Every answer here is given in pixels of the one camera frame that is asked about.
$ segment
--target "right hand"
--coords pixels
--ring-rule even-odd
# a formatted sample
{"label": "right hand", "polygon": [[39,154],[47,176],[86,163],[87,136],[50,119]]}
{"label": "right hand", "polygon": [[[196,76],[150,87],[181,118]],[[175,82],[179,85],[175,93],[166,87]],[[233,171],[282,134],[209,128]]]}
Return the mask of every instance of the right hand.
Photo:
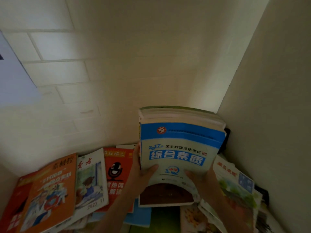
{"label": "right hand", "polygon": [[213,164],[203,177],[199,177],[190,171],[185,171],[185,173],[195,184],[200,196],[208,202],[213,209],[216,209],[222,203],[224,197],[213,170]]}

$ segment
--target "red magazine cover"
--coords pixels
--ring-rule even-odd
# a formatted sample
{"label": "red magazine cover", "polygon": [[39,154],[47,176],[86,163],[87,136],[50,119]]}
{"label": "red magazine cover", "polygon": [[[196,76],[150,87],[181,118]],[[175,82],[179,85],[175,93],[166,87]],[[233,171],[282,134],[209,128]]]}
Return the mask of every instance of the red magazine cover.
{"label": "red magazine cover", "polygon": [[[133,150],[104,148],[109,204],[96,212],[106,212],[121,194],[133,164]],[[134,203],[128,212],[133,212]]]}
{"label": "red magazine cover", "polygon": [[13,233],[20,224],[21,217],[25,211],[33,182],[38,178],[37,172],[30,173],[18,179],[13,194],[7,204],[0,220],[0,232]]}

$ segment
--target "blue book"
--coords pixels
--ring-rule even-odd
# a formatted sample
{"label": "blue book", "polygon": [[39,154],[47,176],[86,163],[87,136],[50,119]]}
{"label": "blue book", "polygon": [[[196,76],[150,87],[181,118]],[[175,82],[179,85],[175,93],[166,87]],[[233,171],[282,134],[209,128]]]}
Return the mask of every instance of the blue book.
{"label": "blue book", "polygon": [[[105,212],[94,212],[93,215],[88,219],[88,222],[98,222],[105,214]],[[151,208],[139,208],[138,199],[135,199],[134,213],[128,213],[123,223],[140,227],[149,227],[150,221]]]}

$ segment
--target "white brick wall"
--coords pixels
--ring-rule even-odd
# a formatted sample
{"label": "white brick wall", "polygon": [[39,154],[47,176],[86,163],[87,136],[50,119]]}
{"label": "white brick wall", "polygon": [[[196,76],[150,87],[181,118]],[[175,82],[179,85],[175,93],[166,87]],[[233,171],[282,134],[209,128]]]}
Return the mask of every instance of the white brick wall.
{"label": "white brick wall", "polygon": [[0,0],[0,29],[42,93],[0,108],[2,162],[20,175],[136,142],[142,106],[216,112],[266,3]]}

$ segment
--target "hand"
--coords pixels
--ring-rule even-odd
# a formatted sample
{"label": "hand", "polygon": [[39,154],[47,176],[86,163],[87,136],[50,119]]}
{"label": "hand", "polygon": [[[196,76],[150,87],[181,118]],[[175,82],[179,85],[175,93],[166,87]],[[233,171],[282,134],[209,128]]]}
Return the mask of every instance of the hand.
{"label": "hand", "polygon": [[203,178],[200,178],[190,171],[185,171],[185,173],[195,184],[200,196],[208,202],[213,209],[215,209],[220,205],[220,203],[222,203],[224,197],[216,178],[216,174],[213,170],[213,163]]}
{"label": "hand", "polygon": [[125,184],[125,191],[134,198],[140,195],[144,189],[147,187],[148,182],[154,172],[158,169],[159,165],[156,164],[150,167],[145,172],[140,170],[139,161],[139,143],[135,146],[133,152],[133,165],[128,176],[127,182]]}

